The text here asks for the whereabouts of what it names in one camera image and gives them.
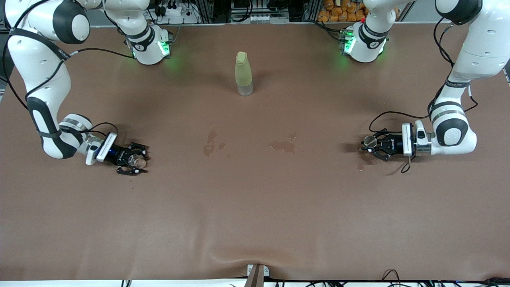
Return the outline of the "steel double-cone jigger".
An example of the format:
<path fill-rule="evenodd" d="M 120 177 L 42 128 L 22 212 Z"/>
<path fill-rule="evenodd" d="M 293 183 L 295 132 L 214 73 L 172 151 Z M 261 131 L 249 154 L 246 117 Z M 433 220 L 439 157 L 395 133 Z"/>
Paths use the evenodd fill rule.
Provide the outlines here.
<path fill-rule="evenodd" d="M 362 154 L 373 153 L 377 150 L 378 145 L 378 139 L 375 136 L 366 136 L 359 147 L 359 152 Z"/>

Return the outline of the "small clear glass beaker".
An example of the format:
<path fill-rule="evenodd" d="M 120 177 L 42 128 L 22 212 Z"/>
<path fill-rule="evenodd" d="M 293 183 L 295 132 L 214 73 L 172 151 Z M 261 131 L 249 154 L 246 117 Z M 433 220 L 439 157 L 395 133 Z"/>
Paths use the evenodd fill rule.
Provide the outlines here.
<path fill-rule="evenodd" d="M 137 168 L 137 169 L 145 169 L 147 166 L 147 161 L 150 160 L 150 158 L 144 154 L 132 154 L 128 157 L 128 164 L 131 167 Z"/>

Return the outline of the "liquid puddle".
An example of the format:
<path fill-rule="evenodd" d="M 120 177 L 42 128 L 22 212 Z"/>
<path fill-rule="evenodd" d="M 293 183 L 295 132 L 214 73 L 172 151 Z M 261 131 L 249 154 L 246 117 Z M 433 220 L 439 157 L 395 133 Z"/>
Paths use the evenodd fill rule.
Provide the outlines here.
<path fill-rule="evenodd" d="M 210 157 L 214 152 L 219 152 L 225 149 L 226 144 L 224 142 L 216 142 L 217 133 L 211 131 L 206 140 L 206 144 L 203 146 L 203 153 L 206 157 Z"/>
<path fill-rule="evenodd" d="M 291 155 L 295 155 L 295 144 L 293 142 L 273 141 L 269 147 L 271 147 L 273 151 L 282 151 Z"/>

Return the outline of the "brown table mat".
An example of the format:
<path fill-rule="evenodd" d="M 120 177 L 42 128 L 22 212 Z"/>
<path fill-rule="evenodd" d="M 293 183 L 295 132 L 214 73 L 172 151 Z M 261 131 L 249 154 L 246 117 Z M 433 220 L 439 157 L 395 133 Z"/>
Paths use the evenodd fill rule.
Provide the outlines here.
<path fill-rule="evenodd" d="M 313 24 L 183 27 L 146 67 L 86 51 L 59 111 L 148 146 L 122 176 L 41 147 L 11 92 L 0 102 L 0 280 L 210 279 L 260 263 L 273 278 L 481 281 L 510 277 L 510 86 L 472 83 L 473 153 L 383 162 L 359 154 L 371 120 L 424 116 L 449 73 L 431 24 L 397 24 L 369 64 Z M 247 53 L 253 93 L 235 58 Z M 210 157 L 211 131 L 224 150 Z M 295 144 L 295 155 L 273 151 Z M 358 164 L 365 166 L 358 171 Z"/>

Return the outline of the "yellow-green capped bottle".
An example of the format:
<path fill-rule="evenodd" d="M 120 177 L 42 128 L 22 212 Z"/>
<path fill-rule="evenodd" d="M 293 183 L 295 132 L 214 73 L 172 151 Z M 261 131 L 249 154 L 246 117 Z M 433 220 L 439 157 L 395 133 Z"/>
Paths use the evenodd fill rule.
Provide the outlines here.
<path fill-rule="evenodd" d="M 250 96 L 253 93 L 253 74 L 244 51 L 239 51 L 235 57 L 235 83 L 241 96 Z"/>

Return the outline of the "orange snack bags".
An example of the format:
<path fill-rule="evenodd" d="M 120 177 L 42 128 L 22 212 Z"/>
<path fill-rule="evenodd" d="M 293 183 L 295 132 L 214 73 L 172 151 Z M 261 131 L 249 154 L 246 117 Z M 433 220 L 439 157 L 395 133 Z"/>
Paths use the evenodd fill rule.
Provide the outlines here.
<path fill-rule="evenodd" d="M 360 22 L 372 13 L 372 0 L 320 0 L 318 10 L 308 17 L 316 22 Z"/>

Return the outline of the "white power strip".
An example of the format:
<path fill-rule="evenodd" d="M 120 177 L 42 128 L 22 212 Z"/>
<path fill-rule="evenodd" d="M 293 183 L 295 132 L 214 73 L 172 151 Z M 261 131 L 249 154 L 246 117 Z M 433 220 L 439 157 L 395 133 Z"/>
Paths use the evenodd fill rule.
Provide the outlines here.
<path fill-rule="evenodd" d="M 202 17 L 198 8 L 191 2 L 178 2 L 169 7 L 159 6 L 151 11 L 151 16 L 157 24 L 202 24 Z"/>

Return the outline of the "white connector strip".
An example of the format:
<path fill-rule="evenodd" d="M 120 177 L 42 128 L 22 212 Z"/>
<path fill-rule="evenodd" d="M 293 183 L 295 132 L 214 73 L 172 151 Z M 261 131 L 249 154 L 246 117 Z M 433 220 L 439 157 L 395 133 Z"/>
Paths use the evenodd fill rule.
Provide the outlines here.
<path fill-rule="evenodd" d="M 288 14 L 253 14 L 244 19 L 244 15 L 234 15 L 230 20 L 234 24 L 285 24 L 290 22 Z"/>

